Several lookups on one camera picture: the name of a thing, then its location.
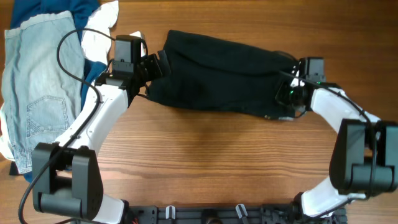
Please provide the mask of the black shorts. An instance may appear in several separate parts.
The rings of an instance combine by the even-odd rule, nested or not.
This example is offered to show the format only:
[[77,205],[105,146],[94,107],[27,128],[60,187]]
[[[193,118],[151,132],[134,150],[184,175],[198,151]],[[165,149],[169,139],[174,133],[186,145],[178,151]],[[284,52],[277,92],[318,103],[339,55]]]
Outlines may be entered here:
[[275,100],[283,76],[298,62],[277,51],[170,30],[163,50],[171,73],[149,85],[156,103],[190,110],[231,111],[267,119],[292,119]]

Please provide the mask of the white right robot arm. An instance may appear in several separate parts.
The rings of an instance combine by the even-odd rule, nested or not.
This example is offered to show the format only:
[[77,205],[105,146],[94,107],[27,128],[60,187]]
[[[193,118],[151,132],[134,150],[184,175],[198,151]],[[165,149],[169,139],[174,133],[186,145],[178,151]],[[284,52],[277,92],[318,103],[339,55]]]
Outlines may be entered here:
[[335,83],[283,83],[275,99],[320,115],[337,133],[328,177],[296,196],[296,220],[324,219],[356,200],[397,190],[396,122],[368,113]]

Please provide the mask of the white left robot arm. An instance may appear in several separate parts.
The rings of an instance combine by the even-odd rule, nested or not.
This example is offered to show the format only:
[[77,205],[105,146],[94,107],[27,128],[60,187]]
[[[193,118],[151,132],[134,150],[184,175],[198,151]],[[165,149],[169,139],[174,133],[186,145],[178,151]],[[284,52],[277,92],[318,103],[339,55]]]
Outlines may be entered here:
[[149,81],[170,73],[163,50],[112,62],[87,93],[83,110],[53,143],[39,143],[32,155],[33,205],[36,211],[83,222],[127,223],[125,200],[104,193],[98,152],[119,117]]

